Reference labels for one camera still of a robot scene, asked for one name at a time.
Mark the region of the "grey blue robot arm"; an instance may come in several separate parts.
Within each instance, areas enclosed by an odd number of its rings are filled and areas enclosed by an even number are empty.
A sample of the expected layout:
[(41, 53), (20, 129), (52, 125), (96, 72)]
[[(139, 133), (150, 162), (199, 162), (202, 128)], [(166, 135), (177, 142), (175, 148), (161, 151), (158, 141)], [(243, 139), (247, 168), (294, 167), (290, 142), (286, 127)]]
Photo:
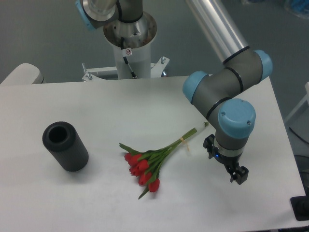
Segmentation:
[[(78, 0), (75, 5), (87, 28), (103, 28), (105, 38), (114, 46), (119, 79), (151, 76), (149, 55), (141, 58), (136, 53), (147, 52), (157, 27), (141, 0)], [(231, 181), (242, 184), (249, 171), (239, 165), (239, 158), (256, 114), (238, 95), (267, 78), (273, 64), (264, 51), (250, 49), (219, 0), (189, 0), (187, 5), (224, 68), (213, 75), (194, 72), (185, 80), (183, 93), (215, 128), (215, 134), (203, 144), (209, 158), (225, 166)]]

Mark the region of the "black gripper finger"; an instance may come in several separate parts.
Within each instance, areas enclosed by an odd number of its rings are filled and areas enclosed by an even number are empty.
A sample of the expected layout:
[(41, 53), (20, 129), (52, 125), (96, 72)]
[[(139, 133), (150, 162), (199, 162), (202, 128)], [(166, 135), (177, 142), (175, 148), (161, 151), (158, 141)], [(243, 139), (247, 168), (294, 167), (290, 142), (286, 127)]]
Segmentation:
[(249, 170), (244, 166), (238, 166), (236, 168), (236, 182), (241, 185), (248, 178)]
[(228, 168), (228, 173), (230, 174), (230, 182), (233, 183), (234, 181), (237, 181), (237, 173), (234, 169)]

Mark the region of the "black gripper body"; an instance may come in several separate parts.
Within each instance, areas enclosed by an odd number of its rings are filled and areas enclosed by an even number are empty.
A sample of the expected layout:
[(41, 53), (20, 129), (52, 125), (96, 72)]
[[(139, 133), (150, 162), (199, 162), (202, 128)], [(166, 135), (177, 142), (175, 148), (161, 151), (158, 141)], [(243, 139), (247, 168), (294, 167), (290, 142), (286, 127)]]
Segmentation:
[(244, 173), (244, 168), (239, 165), (244, 148), (228, 150), (217, 142), (214, 134), (205, 138), (203, 147), (207, 150), (209, 159), (215, 158), (225, 166), (228, 173)]

